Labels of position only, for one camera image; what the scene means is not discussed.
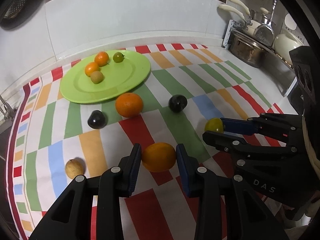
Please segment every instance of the pot handle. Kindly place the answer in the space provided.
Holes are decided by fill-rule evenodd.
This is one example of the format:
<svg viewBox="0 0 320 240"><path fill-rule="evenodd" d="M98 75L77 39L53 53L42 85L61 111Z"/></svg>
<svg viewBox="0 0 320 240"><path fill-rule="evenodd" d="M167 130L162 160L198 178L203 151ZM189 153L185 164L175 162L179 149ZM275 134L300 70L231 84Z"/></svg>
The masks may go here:
<svg viewBox="0 0 320 240"><path fill-rule="evenodd" d="M233 3L237 4L237 5L240 5L241 7L243 7L244 10L245 10L246 15L250 15L249 8L243 2L241 2L240 0L229 0L229 1L233 2Z"/></svg>
<svg viewBox="0 0 320 240"><path fill-rule="evenodd" d="M246 43L245 41L241 40L240 38L238 38L238 41L244 43L245 45L247 45L248 47L250 47L254 51L254 47L252 45Z"/></svg>
<svg viewBox="0 0 320 240"><path fill-rule="evenodd" d="M229 5L226 5L226 4L219 4L218 7L222 10L225 10L225 11L234 12L235 14L237 14L241 18L241 20L245 21L243 13L238 11L236 8L229 6Z"/></svg>

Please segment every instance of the cream-colored handle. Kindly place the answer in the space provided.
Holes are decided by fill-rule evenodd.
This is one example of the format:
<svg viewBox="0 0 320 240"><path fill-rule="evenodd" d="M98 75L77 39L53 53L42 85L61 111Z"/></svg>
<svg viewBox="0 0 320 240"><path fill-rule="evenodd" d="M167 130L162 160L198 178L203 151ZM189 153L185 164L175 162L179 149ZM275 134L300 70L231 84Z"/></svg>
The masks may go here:
<svg viewBox="0 0 320 240"><path fill-rule="evenodd" d="M260 7L260 12L264 15L269 14L269 11L266 8Z"/></svg>
<svg viewBox="0 0 320 240"><path fill-rule="evenodd" d="M229 0L229 1L233 2L233 3L237 4L237 5L240 5L241 7L243 7L244 10L245 10L245 13L247 15L250 15L249 8L243 2L241 2L240 0Z"/></svg>
<svg viewBox="0 0 320 240"><path fill-rule="evenodd" d="M238 11L236 8L230 6L230 5L226 5L226 4L219 4L218 7L222 10L225 10L225 11L229 11L229 12L234 12L235 14L237 14L241 20L244 20L244 16L243 16L243 13Z"/></svg>

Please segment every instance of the blue stripe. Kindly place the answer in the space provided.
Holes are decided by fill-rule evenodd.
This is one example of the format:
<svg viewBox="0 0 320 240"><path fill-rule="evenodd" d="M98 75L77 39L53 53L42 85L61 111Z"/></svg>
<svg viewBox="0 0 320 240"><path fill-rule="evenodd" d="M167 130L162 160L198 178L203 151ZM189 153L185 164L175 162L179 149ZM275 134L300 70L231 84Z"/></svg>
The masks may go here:
<svg viewBox="0 0 320 240"><path fill-rule="evenodd" d="M13 186L15 195L22 195L22 184L16 184Z"/></svg>
<svg viewBox="0 0 320 240"><path fill-rule="evenodd" d="M40 89L40 87L37 87L37 88L33 89L33 90L31 91L31 95L34 94L34 93L36 93L36 92L38 92L39 89Z"/></svg>
<svg viewBox="0 0 320 240"><path fill-rule="evenodd" d="M23 124L22 126L20 126L20 127L19 127L19 130L18 130L18 133L23 132L23 131L27 128L27 126L28 126L27 123L25 123L25 124Z"/></svg>
<svg viewBox="0 0 320 240"><path fill-rule="evenodd" d="M64 171L62 154L62 141L59 141L48 147L48 159L53 191L57 198L67 187L67 176Z"/></svg>
<svg viewBox="0 0 320 240"><path fill-rule="evenodd" d="M221 118L223 114L214 106L207 95L201 95L192 98L205 119L209 120L214 117Z"/></svg>

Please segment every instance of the metal spatula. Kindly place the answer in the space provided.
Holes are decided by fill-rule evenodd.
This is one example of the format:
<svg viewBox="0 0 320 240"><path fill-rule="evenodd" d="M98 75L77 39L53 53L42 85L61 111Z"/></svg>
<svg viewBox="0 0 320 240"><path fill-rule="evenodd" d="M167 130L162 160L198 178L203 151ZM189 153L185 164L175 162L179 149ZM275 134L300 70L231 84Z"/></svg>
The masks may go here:
<svg viewBox="0 0 320 240"><path fill-rule="evenodd" d="M261 24L260 26L258 26L253 33L253 35L257 38L257 40L261 41L263 44L267 46L271 46L274 40L274 32L271 27L271 22L272 22L273 13L275 11L276 4L277 4L277 0L273 0L272 11L271 11L269 22L267 24Z"/></svg>

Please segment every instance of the striped tablecloth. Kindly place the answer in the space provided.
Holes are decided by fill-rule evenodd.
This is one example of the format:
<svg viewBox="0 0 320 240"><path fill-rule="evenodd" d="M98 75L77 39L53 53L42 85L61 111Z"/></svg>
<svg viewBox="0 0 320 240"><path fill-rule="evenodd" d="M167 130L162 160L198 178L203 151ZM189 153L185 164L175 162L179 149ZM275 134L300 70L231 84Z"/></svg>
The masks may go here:
<svg viewBox="0 0 320 240"><path fill-rule="evenodd" d="M85 165L85 176L101 175L130 154L134 143L142 149L155 142L174 147L184 143L189 155L217 175L233 175L230 155L202 141L206 121L212 117L247 119L261 112L281 113L259 91L250 73L215 54L215 47L196 44L157 44L127 48L144 54L151 62L150 76L133 92L144 108L134 118L122 118L115 100L80 105L65 100L59 92L63 75L77 62L58 67L23 87L24 97L11 132L7 158L7 190L12 214L26 240L52 203L70 183L64 171L69 159ZM188 106L180 114L168 108L172 95L182 94ZM87 119L93 110L108 117L108 125L93 130ZM279 146L264 136L246 136L255 145ZM273 213L279 203L260 196ZM178 168L150 173L140 166L136 190L120 199L126 240L187 240L194 238L198 199L186 198ZM223 238L226 217L223 216ZM92 211L95 239L96 198Z"/></svg>

